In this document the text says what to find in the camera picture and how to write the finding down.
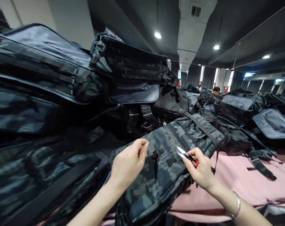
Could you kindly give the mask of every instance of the dark hair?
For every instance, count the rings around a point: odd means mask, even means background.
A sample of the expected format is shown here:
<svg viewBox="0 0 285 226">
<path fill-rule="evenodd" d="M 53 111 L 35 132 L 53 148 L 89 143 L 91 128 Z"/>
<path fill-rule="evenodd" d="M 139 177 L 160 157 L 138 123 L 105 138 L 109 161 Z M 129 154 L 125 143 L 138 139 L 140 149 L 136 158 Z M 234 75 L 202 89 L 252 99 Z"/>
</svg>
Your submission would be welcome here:
<svg viewBox="0 0 285 226">
<path fill-rule="evenodd" d="M 215 86 L 212 90 L 213 90 L 213 91 L 216 91 L 216 92 L 220 92 L 220 87 Z"/>
</svg>

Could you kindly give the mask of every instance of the scissors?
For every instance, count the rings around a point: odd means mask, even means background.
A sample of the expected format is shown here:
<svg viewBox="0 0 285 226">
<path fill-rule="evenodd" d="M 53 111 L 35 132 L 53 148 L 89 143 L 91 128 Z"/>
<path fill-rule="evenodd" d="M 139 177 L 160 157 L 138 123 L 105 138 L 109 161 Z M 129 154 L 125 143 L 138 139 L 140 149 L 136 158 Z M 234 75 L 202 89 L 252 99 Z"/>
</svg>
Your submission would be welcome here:
<svg viewBox="0 0 285 226">
<path fill-rule="evenodd" d="M 198 167 L 198 165 L 199 165 L 199 161 L 198 160 L 193 159 L 193 157 L 191 157 L 189 154 L 187 154 L 186 151 L 183 150 L 182 148 L 177 146 L 177 149 L 179 150 L 179 151 L 177 151 L 178 155 L 180 155 L 182 158 L 189 159 L 191 162 L 194 161 L 196 163 L 196 167 Z"/>
</svg>

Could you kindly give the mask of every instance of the red sign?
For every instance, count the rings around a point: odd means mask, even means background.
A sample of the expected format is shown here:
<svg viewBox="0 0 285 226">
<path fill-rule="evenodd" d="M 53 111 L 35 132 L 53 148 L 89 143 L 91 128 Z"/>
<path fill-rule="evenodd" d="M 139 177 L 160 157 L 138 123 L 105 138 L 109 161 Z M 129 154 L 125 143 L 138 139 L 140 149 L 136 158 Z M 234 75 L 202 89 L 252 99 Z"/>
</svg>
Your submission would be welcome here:
<svg viewBox="0 0 285 226">
<path fill-rule="evenodd" d="M 224 86 L 223 93 L 227 93 L 227 91 L 228 91 L 228 86 Z"/>
</svg>

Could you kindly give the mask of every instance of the pink table cover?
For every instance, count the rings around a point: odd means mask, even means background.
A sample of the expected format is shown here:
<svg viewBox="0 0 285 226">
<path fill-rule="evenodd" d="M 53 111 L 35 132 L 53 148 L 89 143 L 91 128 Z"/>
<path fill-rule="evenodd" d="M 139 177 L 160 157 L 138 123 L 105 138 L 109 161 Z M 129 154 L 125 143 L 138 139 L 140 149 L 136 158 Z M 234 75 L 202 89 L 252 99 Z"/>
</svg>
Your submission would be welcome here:
<svg viewBox="0 0 285 226">
<path fill-rule="evenodd" d="M 249 158 L 227 156 L 224 152 L 219 154 L 215 176 L 252 206 L 284 203 L 285 163 L 262 162 L 277 177 L 276 181 L 267 179 L 257 170 L 248 171 L 247 167 L 254 167 Z M 213 167 L 215 163 L 216 153 L 211 158 Z M 222 205 L 202 188 L 196 188 L 195 183 L 177 198 L 170 213 L 191 222 L 213 223 L 230 219 L 223 216 Z"/>
</svg>

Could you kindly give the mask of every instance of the air duct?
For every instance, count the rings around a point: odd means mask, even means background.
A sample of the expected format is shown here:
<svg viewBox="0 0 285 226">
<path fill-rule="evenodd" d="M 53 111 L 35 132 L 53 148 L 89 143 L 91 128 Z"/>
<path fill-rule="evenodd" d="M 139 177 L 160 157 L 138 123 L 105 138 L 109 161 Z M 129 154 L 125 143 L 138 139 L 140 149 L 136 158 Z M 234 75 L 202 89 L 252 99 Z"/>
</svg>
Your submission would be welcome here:
<svg viewBox="0 0 285 226">
<path fill-rule="evenodd" d="M 217 0 L 179 0 L 178 54 L 180 70 L 187 71 L 201 45 L 208 19 Z"/>
</svg>

